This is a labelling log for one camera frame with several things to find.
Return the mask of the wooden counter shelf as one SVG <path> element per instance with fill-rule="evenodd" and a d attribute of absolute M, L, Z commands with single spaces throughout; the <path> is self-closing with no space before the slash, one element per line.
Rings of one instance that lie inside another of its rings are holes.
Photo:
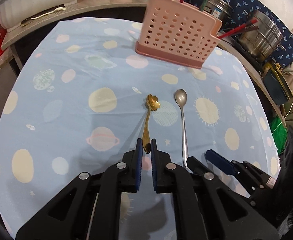
<path fill-rule="evenodd" d="M 13 69 L 15 73 L 23 68 L 24 63 L 19 58 L 15 43 L 38 29 L 81 17 L 119 18 L 142 22 L 147 3 L 148 0 L 78 0 L 77 3 L 66 6 L 65 10 L 30 20 L 24 25 L 20 24 L 4 36 L 1 44 L 4 53 L 0 57 L 0 69 L 11 60 L 17 63 L 17 67 Z"/>

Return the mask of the silver metal spoon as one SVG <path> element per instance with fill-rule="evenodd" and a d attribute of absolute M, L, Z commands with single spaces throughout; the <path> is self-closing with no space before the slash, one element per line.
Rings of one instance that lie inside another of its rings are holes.
<path fill-rule="evenodd" d="M 188 143 L 187 143 L 187 134 L 185 127 L 185 117 L 184 117 L 184 106 L 187 103 L 187 93 L 183 89 L 178 89 L 175 91 L 175 102 L 181 110 L 181 123 L 182 123 L 182 159 L 183 166 L 188 169 L 187 159 L 189 157 L 188 153 Z"/>

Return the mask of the stainless steel steamer pot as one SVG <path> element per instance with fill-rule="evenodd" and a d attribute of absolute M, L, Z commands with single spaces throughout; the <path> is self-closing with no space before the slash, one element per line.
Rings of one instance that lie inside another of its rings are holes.
<path fill-rule="evenodd" d="M 277 48 L 286 50 L 281 45 L 283 35 L 277 25 L 263 12 L 254 10 L 249 20 L 257 20 L 253 24 L 257 30 L 243 33 L 238 42 L 242 48 L 258 62 L 265 61 Z"/>

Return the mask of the gold flower spoon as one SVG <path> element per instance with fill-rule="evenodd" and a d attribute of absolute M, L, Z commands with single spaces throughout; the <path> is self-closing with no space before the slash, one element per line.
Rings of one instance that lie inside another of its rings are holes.
<path fill-rule="evenodd" d="M 144 123 L 144 129 L 143 129 L 142 146 L 145 153 L 149 154 L 151 152 L 151 139 L 150 139 L 150 132 L 149 132 L 149 120 L 150 120 L 151 112 L 156 112 L 161 107 L 161 104 L 157 96 L 149 94 L 146 97 L 146 107 L 147 107 L 147 113 L 146 113 L 146 118 Z"/>

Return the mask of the white plastic rice paddle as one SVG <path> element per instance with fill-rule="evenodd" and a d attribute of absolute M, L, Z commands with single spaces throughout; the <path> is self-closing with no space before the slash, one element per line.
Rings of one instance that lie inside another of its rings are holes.
<path fill-rule="evenodd" d="M 39 12 L 39 13 L 33 15 L 33 16 L 30 16 L 29 18 L 26 18 L 25 20 L 23 20 L 21 22 L 21 26 L 25 26 L 31 21 L 34 21 L 34 20 L 37 20 L 37 19 L 42 18 L 44 16 L 50 15 L 50 14 L 52 14 L 54 12 L 65 11 L 65 10 L 66 10 L 66 7 L 63 4 L 55 6 L 55 7 L 52 7 L 52 8 L 49 8 L 49 9 L 44 10 L 42 12 Z"/>

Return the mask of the navy patterned cloth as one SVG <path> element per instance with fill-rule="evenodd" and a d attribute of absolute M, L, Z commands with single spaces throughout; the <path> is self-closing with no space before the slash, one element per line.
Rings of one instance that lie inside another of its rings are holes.
<path fill-rule="evenodd" d="M 184 0 L 185 2 L 192 4 L 196 7 L 200 7 L 203 0 Z M 275 14 L 270 8 L 267 7 L 262 0 L 223 0 L 228 5 L 232 7 L 231 20 L 227 20 L 227 23 L 224 23 L 221 29 L 231 29 L 235 28 L 238 25 L 243 24 L 246 21 L 246 18 L 254 10 L 258 10 L 268 16 L 280 29 L 283 39 L 281 45 L 285 48 L 277 48 L 272 54 L 271 57 L 274 57 L 277 62 L 288 66 L 293 62 L 293 33 L 289 30 L 288 26 L 282 21 L 283 17 L 278 17 L 279 15 Z"/>

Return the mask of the dark maroon chopstick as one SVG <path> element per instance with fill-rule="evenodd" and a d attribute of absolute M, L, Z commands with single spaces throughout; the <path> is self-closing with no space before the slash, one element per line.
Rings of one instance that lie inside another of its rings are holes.
<path fill-rule="evenodd" d="M 235 32 L 233 33 L 234 35 L 245 33 L 245 32 L 250 32 L 254 30 L 258 30 L 259 27 L 254 25 L 254 24 L 243 24 L 237 28 L 235 28 Z"/>

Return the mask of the silver rice cooker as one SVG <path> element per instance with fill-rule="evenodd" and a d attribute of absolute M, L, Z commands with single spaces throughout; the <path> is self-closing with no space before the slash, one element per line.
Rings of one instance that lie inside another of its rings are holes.
<path fill-rule="evenodd" d="M 207 13 L 218 18 L 225 24 L 229 19 L 231 19 L 232 7 L 223 0 L 208 0 L 204 9 Z"/>

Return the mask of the pink perforated utensil holder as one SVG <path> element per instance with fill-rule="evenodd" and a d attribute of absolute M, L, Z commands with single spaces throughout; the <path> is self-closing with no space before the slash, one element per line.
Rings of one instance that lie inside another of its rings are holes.
<path fill-rule="evenodd" d="M 222 21 L 179 0 L 149 0 L 136 53 L 201 69 L 219 44 Z"/>

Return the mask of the blue planet pattern tablecloth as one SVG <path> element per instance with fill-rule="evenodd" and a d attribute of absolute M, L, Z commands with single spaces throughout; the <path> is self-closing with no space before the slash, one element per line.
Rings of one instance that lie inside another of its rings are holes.
<path fill-rule="evenodd" d="M 0 119 L 0 213 L 11 236 L 81 172 L 120 161 L 142 136 L 145 99 L 159 98 L 150 136 L 182 163 L 215 150 L 276 177 L 279 159 L 261 102 L 240 61 L 219 48 L 201 69 L 138 55 L 141 24 L 78 18 L 58 23 L 19 74 Z"/>

